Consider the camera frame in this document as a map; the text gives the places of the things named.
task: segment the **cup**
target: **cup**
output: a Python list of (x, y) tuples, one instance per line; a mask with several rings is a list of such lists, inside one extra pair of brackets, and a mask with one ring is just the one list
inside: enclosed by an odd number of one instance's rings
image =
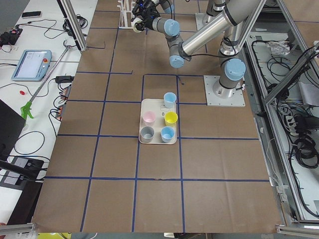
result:
[(174, 138), (175, 131), (172, 127), (166, 126), (160, 131), (161, 139), (165, 143), (169, 143)]
[(146, 126), (141, 130), (141, 141), (143, 143), (149, 143), (154, 137), (154, 129), (150, 126)]
[(164, 105), (166, 108), (173, 108), (176, 101), (176, 95), (173, 92), (167, 92), (164, 95)]
[(142, 118), (145, 125), (152, 126), (156, 120), (156, 115), (153, 111), (146, 111)]
[(175, 112), (167, 112), (164, 119), (166, 126), (174, 127), (178, 120), (178, 115)]

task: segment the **green handle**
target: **green handle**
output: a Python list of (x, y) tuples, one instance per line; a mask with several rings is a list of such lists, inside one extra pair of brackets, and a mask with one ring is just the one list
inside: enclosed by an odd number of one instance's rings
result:
[(33, 116), (30, 112), (31, 110), (31, 105), (32, 105), (32, 102), (28, 101), (25, 106), (22, 106), (20, 109), (21, 109), (21, 116), (22, 118), (24, 118), (26, 120), (27, 116), (30, 116), (31, 119), (33, 119)]

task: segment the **tablet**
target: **tablet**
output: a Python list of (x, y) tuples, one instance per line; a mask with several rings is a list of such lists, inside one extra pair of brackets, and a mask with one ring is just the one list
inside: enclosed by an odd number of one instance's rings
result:
[(13, 81), (40, 81), (45, 76), (52, 52), (50, 50), (25, 50), (11, 77)]

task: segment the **smartphone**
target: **smartphone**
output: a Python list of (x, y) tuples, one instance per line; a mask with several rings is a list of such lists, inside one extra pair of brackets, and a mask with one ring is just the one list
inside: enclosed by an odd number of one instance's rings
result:
[(26, 11), (22, 13), (22, 18), (41, 17), (41, 15), (42, 15), (41, 11)]

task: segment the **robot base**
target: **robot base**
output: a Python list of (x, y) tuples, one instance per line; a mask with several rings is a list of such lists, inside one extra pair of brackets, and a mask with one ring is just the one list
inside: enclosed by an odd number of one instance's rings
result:
[(228, 99), (222, 99), (213, 92), (213, 85), (219, 80), (219, 76), (204, 76), (205, 92), (208, 106), (223, 107), (245, 107), (245, 100), (242, 91), (236, 91), (234, 96)]

